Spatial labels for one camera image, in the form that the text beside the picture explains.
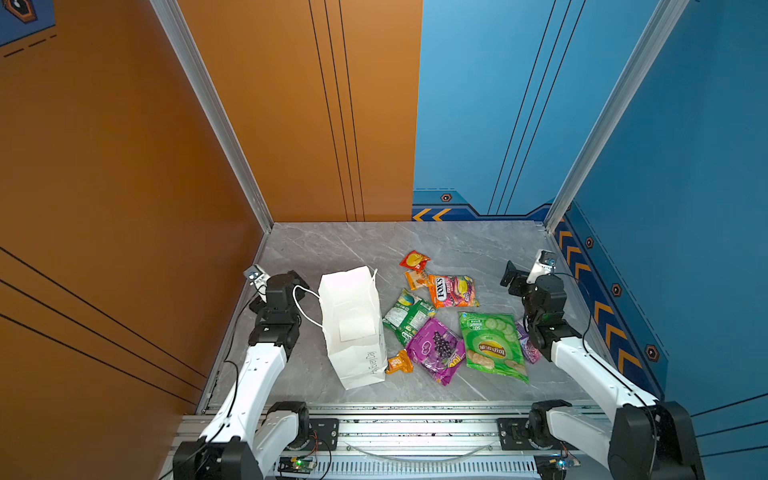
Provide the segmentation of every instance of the green chip bag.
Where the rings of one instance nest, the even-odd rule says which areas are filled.
[[[461,312],[467,366],[486,373],[514,376],[528,383],[515,319],[503,313]]]
[[[408,346],[416,332],[437,310],[428,302],[402,289],[397,303],[384,315],[384,326],[394,331],[402,346]]]

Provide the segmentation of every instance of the chip bag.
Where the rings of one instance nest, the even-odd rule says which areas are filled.
[[[429,260],[430,258],[427,257],[424,253],[411,250],[411,253],[406,255],[406,258],[402,259],[400,266],[421,272],[427,266],[427,262],[429,262]]]
[[[389,359],[389,366],[384,371],[384,373],[387,375],[392,375],[394,372],[399,370],[402,370],[404,373],[413,372],[413,364],[411,363],[411,359],[408,357],[408,353],[405,350],[400,350],[396,356],[393,356],[391,359]]]
[[[448,385],[459,363],[465,358],[462,339],[439,320],[431,318],[406,347],[412,361],[421,363],[432,378]]]
[[[408,346],[411,338],[435,313],[437,311],[430,302],[402,289],[397,303],[384,315],[384,326],[395,332],[402,346]]]
[[[411,290],[417,290],[423,286],[429,284],[429,275],[425,271],[417,272],[416,270],[408,270],[406,272],[406,280]]]
[[[475,298],[475,281],[468,276],[430,275],[427,285],[436,308],[480,306]]]
[[[461,312],[458,321],[462,326],[469,368],[514,376],[528,383],[525,359],[512,315]]]
[[[541,358],[541,353],[536,350],[536,347],[533,346],[533,343],[531,343],[531,339],[528,337],[528,334],[525,332],[525,327],[523,326],[523,322],[518,320],[515,322],[515,327],[518,330],[518,337],[520,338],[520,346],[523,349],[523,356],[526,360],[528,360],[530,363],[536,363]]]

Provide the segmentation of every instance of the purple snack packet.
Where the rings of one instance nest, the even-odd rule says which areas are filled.
[[[528,334],[525,332],[523,323],[518,320],[515,322],[515,326],[518,329],[518,337],[520,338],[520,346],[523,347],[523,356],[530,363],[536,363],[541,358],[541,353],[536,350],[536,347],[529,341]]]
[[[462,339],[435,318],[428,319],[406,347],[408,357],[421,363],[435,381],[448,385],[466,357]]]

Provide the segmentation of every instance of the small orange snack packet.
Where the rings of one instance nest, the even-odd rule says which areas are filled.
[[[413,372],[413,364],[405,350],[400,350],[397,356],[389,359],[389,367],[387,367],[386,374],[391,375],[398,370],[402,370],[404,373]]]
[[[417,272],[415,270],[408,270],[406,272],[406,280],[408,280],[408,286],[411,287],[411,290],[416,290],[429,285],[427,272],[424,271]]]
[[[411,253],[406,255],[406,258],[402,259],[402,262],[400,262],[400,266],[404,266],[405,268],[409,268],[411,270],[416,270],[417,272],[421,272],[424,270],[424,267],[427,266],[427,262],[430,261],[430,258],[427,257],[424,253],[419,253],[416,250],[411,250]]]

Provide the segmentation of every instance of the fox's candy bag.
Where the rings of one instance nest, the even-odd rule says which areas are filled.
[[[436,308],[480,306],[475,298],[475,281],[468,276],[430,275],[427,285]]]

